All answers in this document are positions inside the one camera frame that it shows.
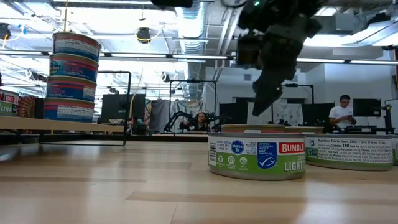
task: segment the man in white shirt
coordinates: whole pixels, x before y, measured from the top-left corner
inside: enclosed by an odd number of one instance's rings
[[[356,120],[353,118],[353,108],[348,107],[350,99],[348,95],[340,97],[340,105],[330,110],[330,124],[337,125],[341,129],[356,124]]]

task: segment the blue circular logo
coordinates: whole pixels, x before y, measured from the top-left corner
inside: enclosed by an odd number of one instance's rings
[[[276,165],[277,157],[272,154],[267,154],[257,160],[257,164],[261,169],[269,169]]]
[[[50,62],[50,75],[54,75],[61,69],[61,66],[56,61]]]
[[[242,154],[244,150],[244,145],[241,141],[235,140],[231,144],[231,150],[236,155]]]

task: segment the tuna can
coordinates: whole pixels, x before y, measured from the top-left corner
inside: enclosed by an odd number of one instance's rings
[[[391,136],[309,134],[305,137],[307,164],[348,170],[392,169]]]
[[[72,54],[86,57],[98,63],[101,44],[85,35],[59,32],[53,36],[53,54]]]
[[[17,116],[18,99],[18,93],[0,90],[0,116]]]
[[[398,166],[398,135],[392,136],[392,150],[394,155],[394,165]]]
[[[285,133],[322,134],[323,127],[285,127]]]
[[[210,171],[247,180],[292,180],[305,174],[303,134],[209,133]]]
[[[223,133],[284,133],[285,126],[278,124],[226,124]]]
[[[97,73],[98,63],[88,58],[71,54],[50,56],[50,76],[63,75],[96,82]]]
[[[44,99],[44,119],[93,122],[94,103],[64,98]]]
[[[50,76],[46,98],[70,98],[94,102],[96,83],[83,78]]]

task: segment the person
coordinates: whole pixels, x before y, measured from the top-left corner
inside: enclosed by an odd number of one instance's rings
[[[350,100],[351,97],[348,95],[340,97],[340,105],[330,110],[330,124],[337,125],[341,129],[356,124],[356,120],[353,118],[353,108],[348,106]]]
[[[209,131],[205,113],[203,112],[198,113],[196,115],[195,121],[196,122],[193,124],[194,127],[193,129],[190,129],[191,124],[188,121],[181,122],[180,128],[182,130],[187,129],[188,131]]]

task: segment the stack of tuna cans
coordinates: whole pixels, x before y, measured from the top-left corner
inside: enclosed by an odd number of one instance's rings
[[[101,45],[85,35],[53,35],[44,119],[91,123]]]

